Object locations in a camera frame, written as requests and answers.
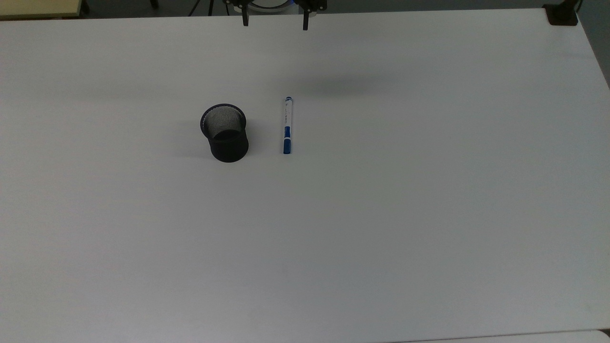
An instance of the pencil cup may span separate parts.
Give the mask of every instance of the pencil cup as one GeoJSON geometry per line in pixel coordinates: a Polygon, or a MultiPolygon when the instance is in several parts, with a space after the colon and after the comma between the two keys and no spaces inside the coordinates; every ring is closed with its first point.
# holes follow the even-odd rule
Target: pencil cup
{"type": "Polygon", "coordinates": [[[201,132],[212,155],[222,162],[239,161],[248,152],[246,116],[230,104],[212,106],[201,117],[201,132]]]}

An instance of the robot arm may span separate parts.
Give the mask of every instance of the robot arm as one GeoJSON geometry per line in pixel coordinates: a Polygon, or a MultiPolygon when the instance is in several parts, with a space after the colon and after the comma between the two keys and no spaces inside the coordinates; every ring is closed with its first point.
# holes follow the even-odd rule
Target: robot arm
{"type": "MultiPolygon", "coordinates": [[[[254,0],[224,0],[232,4],[235,10],[242,13],[243,25],[248,26],[248,4],[254,0]]],[[[303,30],[309,28],[309,17],[315,16],[318,11],[326,10],[326,0],[294,0],[295,4],[303,9],[303,30]]]]}

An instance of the blue marker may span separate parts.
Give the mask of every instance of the blue marker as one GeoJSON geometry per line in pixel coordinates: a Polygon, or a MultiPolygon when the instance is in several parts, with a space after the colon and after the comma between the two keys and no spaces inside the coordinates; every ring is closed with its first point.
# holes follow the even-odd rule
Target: blue marker
{"type": "Polygon", "coordinates": [[[290,154],[292,148],[292,98],[286,98],[286,105],[284,107],[284,154],[290,154]]]}

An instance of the floor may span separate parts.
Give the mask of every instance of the floor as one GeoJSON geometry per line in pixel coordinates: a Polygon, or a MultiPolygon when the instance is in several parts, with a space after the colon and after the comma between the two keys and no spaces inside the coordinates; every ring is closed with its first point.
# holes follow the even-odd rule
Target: floor
{"type": "MultiPolygon", "coordinates": [[[[149,0],[87,0],[90,12],[84,18],[134,18],[149,16],[187,16],[196,0],[159,0],[153,9],[149,0]]],[[[328,0],[326,13],[395,12],[421,10],[470,10],[540,8],[558,0],[328,0]]],[[[193,16],[206,16],[210,0],[201,0],[193,16]]],[[[233,9],[231,15],[238,15],[233,9]]],[[[216,0],[212,15],[227,15],[216,0]]],[[[610,85],[610,1],[583,0],[578,13],[606,82],[610,85]]]]}

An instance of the table surface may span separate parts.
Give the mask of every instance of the table surface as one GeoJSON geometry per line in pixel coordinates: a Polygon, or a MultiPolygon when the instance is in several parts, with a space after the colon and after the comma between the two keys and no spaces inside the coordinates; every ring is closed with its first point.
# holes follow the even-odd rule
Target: table surface
{"type": "Polygon", "coordinates": [[[0,19],[78,16],[82,0],[2,0],[0,19]]]}
{"type": "Polygon", "coordinates": [[[5,22],[0,46],[0,341],[610,327],[610,91],[580,25],[5,22]],[[234,164],[199,130],[218,103],[248,119],[234,164]]]}

